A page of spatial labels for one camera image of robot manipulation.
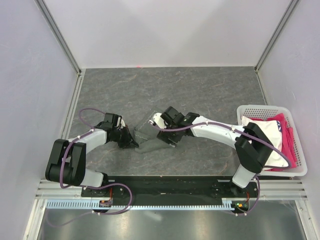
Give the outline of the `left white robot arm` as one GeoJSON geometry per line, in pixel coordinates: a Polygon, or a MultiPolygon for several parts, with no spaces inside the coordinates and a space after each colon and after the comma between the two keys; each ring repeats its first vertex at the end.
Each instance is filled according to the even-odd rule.
{"type": "Polygon", "coordinates": [[[87,154],[107,143],[117,143],[120,149],[138,148],[122,116],[105,113],[103,121],[82,135],[71,139],[57,139],[45,170],[45,179],[59,183],[61,188],[91,187],[99,197],[110,191],[108,175],[87,169],[87,154]]]}

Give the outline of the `grey cloth napkin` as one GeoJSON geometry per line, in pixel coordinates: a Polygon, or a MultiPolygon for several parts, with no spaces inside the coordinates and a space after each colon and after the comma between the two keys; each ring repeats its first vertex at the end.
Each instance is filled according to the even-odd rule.
{"type": "Polygon", "coordinates": [[[158,107],[151,108],[133,128],[133,137],[135,142],[138,144],[138,147],[135,148],[137,153],[144,154],[156,150],[171,148],[169,144],[157,138],[157,134],[159,132],[149,123],[149,120],[151,120],[156,113],[160,112],[161,109],[158,107]]]}

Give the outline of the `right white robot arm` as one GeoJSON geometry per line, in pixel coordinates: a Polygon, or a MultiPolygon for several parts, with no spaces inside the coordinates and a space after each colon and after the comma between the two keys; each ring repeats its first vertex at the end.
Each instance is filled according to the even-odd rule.
{"type": "Polygon", "coordinates": [[[189,136],[213,140],[235,149],[240,165],[229,184],[229,191],[235,197],[247,191],[247,185],[261,173],[274,147],[263,130],[252,122],[246,126],[231,125],[198,113],[183,115],[172,106],[163,113],[155,113],[150,121],[159,128],[157,138],[173,147],[182,137],[189,136]]]}

